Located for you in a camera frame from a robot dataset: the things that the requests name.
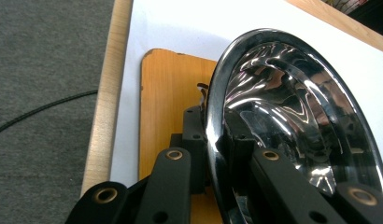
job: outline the hole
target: hole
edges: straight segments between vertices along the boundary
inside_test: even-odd
[[[153,216],[154,223],[164,223],[166,220],[168,220],[168,215],[165,212],[158,212]]]
[[[350,188],[348,193],[359,203],[374,206],[377,204],[377,199],[371,193],[363,189]]]
[[[170,159],[173,161],[179,160],[180,158],[182,158],[182,156],[183,156],[182,152],[178,150],[171,150],[165,154],[165,157],[167,159]]]
[[[113,188],[99,189],[94,193],[96,203],[110,203],[117,197],[118,192]]]
[[[279,159],[278,154],[276,154],[274,151],[264,151],[263,155],[267,160],[270,161],[276,161]]]
[[[316,211],[311,211],[309,215],[311,219],[313,219],[315,222],[318,222],[318,223],[326,223],[328,221],[323,214]]]

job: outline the brass grommet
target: brass grommet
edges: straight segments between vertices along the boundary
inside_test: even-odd
[[[165,154],[165,157],[167,159],[170,159],[173,161],[179,160],[180,158],[182,158],[182,156],[183,156],[182,152],[178,150],[171,150]]]
[[[348,193],[359,203],[369,206],[377,205],[376,197],[364,189],[349,188]]]
[[[118,195],[116,189],[113,188],[104,188],[99,189],[93,194],[93,200],[96,203],[110,203],[112,202]]]
[[[277,161],[279,159],[279,155],[274,151],[264,151],[263,156],[269,161]]]

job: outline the white surface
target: white surface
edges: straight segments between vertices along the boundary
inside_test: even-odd
[[[150,49],[217,61],[243,33],[274,28],[296,35],[340,74],[357,99],[383,159],[383,52],[281,0],[134,0],[110,179],[137,181],[140,64]]]

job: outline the gray carpet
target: gray carpet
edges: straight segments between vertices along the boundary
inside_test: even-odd
[[[113,0],[0,0],[0,126],[97,90]],[[0,223],[64,223],[80,194],[96,94],[0,133]]]

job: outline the wooden board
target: wooden board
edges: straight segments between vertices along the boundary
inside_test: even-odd
[[[198,105],[197,83],[209,84],[216,62],[165,49],[142,61],[139,178],[150,175],[171,133],[182,133],[183,111]],[[191,197],[191,223],[221,223],[211,188]]]

